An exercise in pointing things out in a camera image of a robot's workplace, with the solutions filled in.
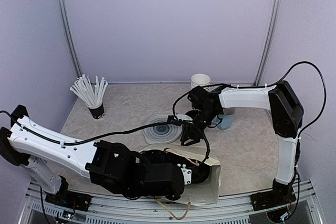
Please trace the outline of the cream paper bag with handles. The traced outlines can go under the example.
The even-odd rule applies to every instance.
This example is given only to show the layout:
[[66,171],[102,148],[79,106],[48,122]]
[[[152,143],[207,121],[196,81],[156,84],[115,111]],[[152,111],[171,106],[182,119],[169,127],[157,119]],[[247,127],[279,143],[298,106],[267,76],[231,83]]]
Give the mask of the cream paper bag with handles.
[[176,166],[185,164],[188,169],[192,170],[192,182],[190,185],[185,185],[180,199],[154,197],[156,203],[164,208],[172,218],[183,220],[192,207],[203,207],[218,202],[221,163],[214,154],[210,154],[209,158],[204,161],[205,148],[159,143],[145,147],[140,153],[151,154],[158,161],[169,157]]

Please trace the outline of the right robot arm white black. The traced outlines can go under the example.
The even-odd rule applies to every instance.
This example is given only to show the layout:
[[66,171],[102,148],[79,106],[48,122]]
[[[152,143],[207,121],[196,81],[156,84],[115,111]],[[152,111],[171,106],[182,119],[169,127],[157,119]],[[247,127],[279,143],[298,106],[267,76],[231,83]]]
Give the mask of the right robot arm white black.
[[204,130],[225,109],[253,108],[268,111],[278,143],[277,169],[268,199],[273,205],[281,204],[288,198],[289,189],[299,177],[297,162],[300,158],[301,133],[310,126],[303,125],[304,109],[294,90],[284,77],[263,86],[239,87],[225,83],[212,86],[212,91],[207,91],[208,86],[196,86],[186,93],[196,110],[193,118],[176,114],[170,117],[185,124],[185,136],[181,138],[181,144],[185,145],[187,140],[206,140]]

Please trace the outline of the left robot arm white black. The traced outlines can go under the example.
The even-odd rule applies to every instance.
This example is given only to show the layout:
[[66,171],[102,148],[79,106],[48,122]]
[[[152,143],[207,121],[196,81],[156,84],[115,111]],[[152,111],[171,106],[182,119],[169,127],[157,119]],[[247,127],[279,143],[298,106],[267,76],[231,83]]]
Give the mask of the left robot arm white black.
[[205,158],[188,158],[168,148],[136,152],[105,141],[103,135],[86,140],[62,135],[34,123],[23,105],[8,116],[11,127],[1,128],[1,156],[23,167],[42,191],[64,206],[74,195],[48,161],[131,200],[147,196],[178,200],[185,186],[204,182],[211,171]]

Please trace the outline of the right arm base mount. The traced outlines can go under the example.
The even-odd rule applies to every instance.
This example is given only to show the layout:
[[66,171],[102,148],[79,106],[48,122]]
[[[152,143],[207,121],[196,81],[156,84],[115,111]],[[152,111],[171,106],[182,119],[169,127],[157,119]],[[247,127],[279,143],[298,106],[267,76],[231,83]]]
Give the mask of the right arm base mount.
[[265,191],[252,194],[250,196],[254,211],[264,210],[268,208],[278,207],[290,202],[296,201],[294,192],[290,192],[286,196],[279,191]]

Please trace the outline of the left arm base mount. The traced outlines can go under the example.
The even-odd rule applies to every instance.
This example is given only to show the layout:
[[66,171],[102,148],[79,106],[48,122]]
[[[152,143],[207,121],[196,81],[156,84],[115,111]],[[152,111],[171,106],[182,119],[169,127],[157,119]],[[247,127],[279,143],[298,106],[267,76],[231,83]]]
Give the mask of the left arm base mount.
[[92,197],[88,194],[74,191],[67,191],[64,196],[47,194],[45,198],[48,203],[84,212],[88,211],[91,199]]

